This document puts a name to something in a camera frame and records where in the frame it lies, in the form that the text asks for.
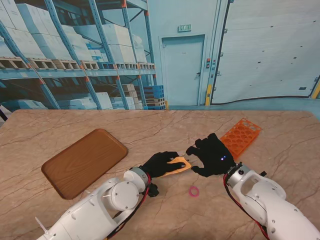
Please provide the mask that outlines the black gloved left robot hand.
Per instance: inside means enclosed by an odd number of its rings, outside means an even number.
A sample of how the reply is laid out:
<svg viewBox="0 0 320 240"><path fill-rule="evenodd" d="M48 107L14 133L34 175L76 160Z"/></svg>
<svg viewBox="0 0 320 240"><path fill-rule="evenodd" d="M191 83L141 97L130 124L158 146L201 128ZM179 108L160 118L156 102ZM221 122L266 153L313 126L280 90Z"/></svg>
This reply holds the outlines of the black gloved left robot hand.
<svg viewBox="0 0 320 240"><path fill-rule="evenodd" d="M158 178L166 173L180 170L186 166L183 162L170 163L170 161L178 156L178 153L175 151L158 152L154 154L146 163L140 166L140 168L146 174L149 174L151 178Z"/></svg>

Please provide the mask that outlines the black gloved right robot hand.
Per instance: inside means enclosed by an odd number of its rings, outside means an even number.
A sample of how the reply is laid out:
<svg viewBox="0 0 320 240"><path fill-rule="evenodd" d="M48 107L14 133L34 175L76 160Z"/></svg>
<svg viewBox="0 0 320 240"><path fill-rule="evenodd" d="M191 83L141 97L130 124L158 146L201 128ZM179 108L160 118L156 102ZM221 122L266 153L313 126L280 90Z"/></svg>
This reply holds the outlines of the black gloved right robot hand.
<svg viewBox="0 0 320 240"><path fill-rule="evenodd" d="M192 166L191 169L203 177L226 174L236 166L231 152L217 137L211 133L206 138L197 139L195 146L186 150L188 156L195 155L202 162L203 167Z"/></svg>

